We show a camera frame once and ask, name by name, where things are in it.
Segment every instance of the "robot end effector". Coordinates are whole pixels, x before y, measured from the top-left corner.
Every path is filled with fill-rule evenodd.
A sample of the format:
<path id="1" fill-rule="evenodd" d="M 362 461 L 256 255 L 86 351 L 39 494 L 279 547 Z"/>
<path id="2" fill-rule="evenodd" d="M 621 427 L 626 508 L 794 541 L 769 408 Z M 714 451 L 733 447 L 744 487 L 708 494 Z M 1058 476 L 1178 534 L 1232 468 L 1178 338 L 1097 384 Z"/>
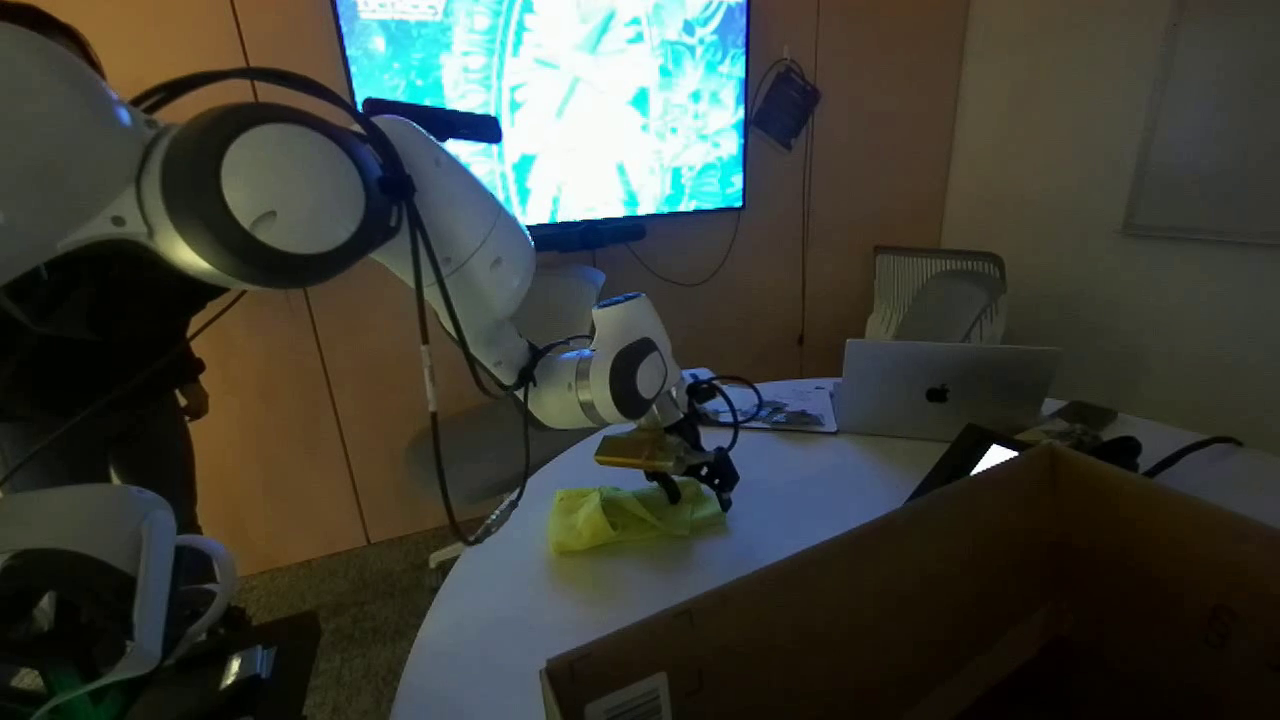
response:
<path id="1" fill-rule="evenodd" d="M 599 465 L 708 476 L 727 499 L 735 471 L 702 447 L 654 305 L 599 305 L 595 273 L 538 273 L 521 220 L 417 122 L 354 110 L 354 133 L 285 104 L 228 104 L 174 126 L 145 116 L 158 96 L 239 76 L 329 93 L 239 68 L 174 81 L 134 107 L 65 47 L 0 24 L 0 93 L 16 101 L 0 121 L 0 282 L 102 238 L 150 244 L 223 288 L 310 288 L 377 255 L 540 422 L 637 422 L 599 443 Z"/>

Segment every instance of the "computer monitor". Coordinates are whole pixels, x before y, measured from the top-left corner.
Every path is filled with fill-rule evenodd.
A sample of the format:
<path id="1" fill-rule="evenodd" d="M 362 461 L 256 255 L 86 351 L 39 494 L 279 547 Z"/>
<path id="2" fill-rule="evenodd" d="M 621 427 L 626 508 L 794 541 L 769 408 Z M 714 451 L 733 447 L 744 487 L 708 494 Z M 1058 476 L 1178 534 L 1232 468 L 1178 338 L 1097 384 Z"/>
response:
<path id="1" fill-rule="evenodd" d="M 750 198 L 750 0 L 333 0 L 354 101 L 500 121 L 448 144 L 529 228 L 595 244 Z"/>

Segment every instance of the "cardboard box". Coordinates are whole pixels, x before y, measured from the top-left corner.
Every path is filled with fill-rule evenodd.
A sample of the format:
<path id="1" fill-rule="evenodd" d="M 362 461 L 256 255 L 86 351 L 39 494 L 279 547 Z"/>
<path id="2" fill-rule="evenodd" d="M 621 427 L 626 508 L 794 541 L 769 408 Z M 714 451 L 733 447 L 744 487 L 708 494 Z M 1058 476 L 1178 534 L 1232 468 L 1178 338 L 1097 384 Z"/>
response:
<path id="1" fill-rule="evenodd" d="M 580 715 L 1280 715 L 1280 531 L 1037 447 L 551 656 Z"/>

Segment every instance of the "wall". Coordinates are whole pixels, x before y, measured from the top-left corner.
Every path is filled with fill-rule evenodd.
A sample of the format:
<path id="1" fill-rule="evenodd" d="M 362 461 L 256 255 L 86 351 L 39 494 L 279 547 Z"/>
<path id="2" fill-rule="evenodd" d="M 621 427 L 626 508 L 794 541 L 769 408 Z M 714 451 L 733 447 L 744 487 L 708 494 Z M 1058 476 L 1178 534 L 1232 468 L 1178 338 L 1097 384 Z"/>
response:
<path id="1" fill-rule="evenodd" d="M 346 89 L 323 0 L 46 0 L 78 18 L 134 96 L 158 81 L 285 64 Z M 755 0 L 755 72 L 801 60 L 826 89 L 796 150 L 754 134 L 741 220 L 654 228 L 588 261 L 645 288 L 683 362 L 741 376 L 836 372 L 870 310 L 870 249 L 938 244 L 970 0 Z M 247 101 L 246 84 L 167 110 Z M 206 338 L 213 414 L 195 422 L 199 516 L 246 572 L 446 525 L 426 436 L 411 297 L 377 262 L 310 288 L 251 293 Z M 475 408 L 456 346 L 435 342 L 448 414 Z"/>
<path id="2" fill-rule="evenodd" d="M 943 244 L 1014 266 L 1014 336 L 1094 396 L 1280 447 L 1280 251 L 1121 233 L 1174 0 L 977 0 Z"/>

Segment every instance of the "yellow object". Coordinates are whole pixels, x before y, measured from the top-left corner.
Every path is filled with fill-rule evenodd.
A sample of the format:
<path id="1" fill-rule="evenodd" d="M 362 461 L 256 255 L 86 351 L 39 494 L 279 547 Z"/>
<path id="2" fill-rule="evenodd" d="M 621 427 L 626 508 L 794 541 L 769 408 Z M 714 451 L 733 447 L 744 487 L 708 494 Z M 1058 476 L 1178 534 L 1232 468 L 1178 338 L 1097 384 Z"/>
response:
<path id="1" fill-rule="evenodd" d="M 621 541 L 687 534 L 723 516 L 717 494 L 695 479 L 676 479 L 682 502 L 660 487 L 560 487 L 550 516 L 558 553 L 591 553 Z"/>

